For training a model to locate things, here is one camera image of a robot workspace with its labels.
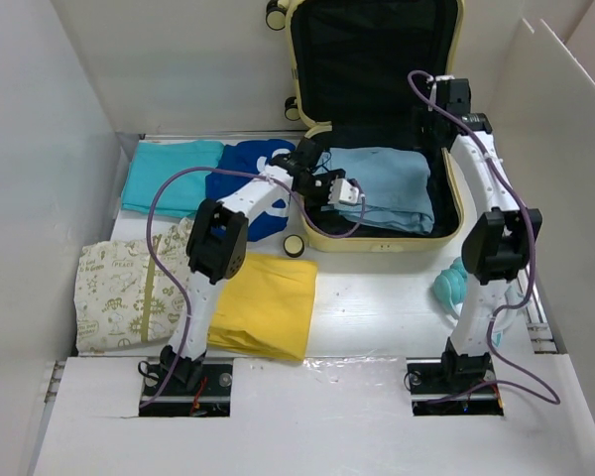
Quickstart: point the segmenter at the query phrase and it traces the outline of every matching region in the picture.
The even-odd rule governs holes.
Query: open suitcase
[[[431,233],[362,225],[350,238],[332,239],[304,223],[313,248],[423,251],[444,246],[458,232],[462,201],[449,156],[424,131],[419,119],[423,106],[407,76],[413,69],[447,73],[462,10],[462,0],[281,0],[268,5],[267,24],[278,30],[283,20],[290,44],[297,97],[285,104],[287,117],[298,112],[310,128],[306,136],[326,150],[417,151],[430,169]],[[309,215],[329,234],[353,225],[334,210],[311,209]]]

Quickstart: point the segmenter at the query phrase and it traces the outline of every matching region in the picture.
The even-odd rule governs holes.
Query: navy blue folded shirt
[[[270,139],[268,141],[245,141],[235,146],[225,146],[219,169],[227,171],[259,174],[265,165],[277,154],[287,154],[296,147],[287,141]],[[231,177],[221,174],[209,174],[205,178],[207,198],[219,200],[242,188],[250,179]],[[289,221],[289,195],[276,201],[262,215],[249,224],[249,241],[259,241],[287,228]]]

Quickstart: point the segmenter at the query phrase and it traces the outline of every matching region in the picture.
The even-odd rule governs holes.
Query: folded clothing
[[[185,286],[184,219],[153,237],[159,258]],[[218,302],[208,342],[235,352],[302,360],[315,296],[317,265],[248,253]],[[145,241],[83,248],[75,282],[77,350],[99,352],[170,337],[184,299],[159,270]]]
[[[235,146],[225,146],[219,169],[259,174],[277,154],[288,154],[296,147],[287,141],[245,141]],[[219,200],[243,187],[250,179],[244,177],[209,174],[205,179],[207,198]],[[259,241],[284,230],[289,221],[289,195],[276,201],[249,224],[249,241]]]
[[[381,147],[333,148],[320,162],[359,180],[366,194],[364,224],[421,235],[432,231],[429,166],[423,154]],[[335,209],[347,220],[359,221],[360,207],[338,204]]]
[[[166,145],[140,142],[121,194],[121,207],[148,213],[155,194],[167,179],[191,167],[216,167],[223,149],[224,145],[216,141]],[[205,199],[207,175],[194,172],[177,178],[161,195],[156,213],[175,217],[194,214]]]

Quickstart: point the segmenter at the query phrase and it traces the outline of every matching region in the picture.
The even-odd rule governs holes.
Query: turquoise folded shirt
[[[161,185],[171,176],[191,167],[216,167],[224,145],[216,141],[181,144],[140,142],[121,194],[121,208],[143,213]],[[161,195],[156,213],[183,218],[194,214],[205,200],[205,177],[209,172],[194,172],[177,178]]]
[[[362,223],[379,228],[426,235],[434,227],[434,212],[427,193],[429,166],[419,152],[383,147],[331,149],[322,161],[330,169],[343,169],[357,179],[366,194]],[[335,205],[349,221],[357,222],[360,206]]]

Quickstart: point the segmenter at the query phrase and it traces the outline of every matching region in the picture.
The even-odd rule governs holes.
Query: teal headphones
[[[467,293],[467,272],[463,260],[456,258],[447,270],[441,271],[434,280],[432,290],[443,308],[458,319],[456,305],[465,301]]]

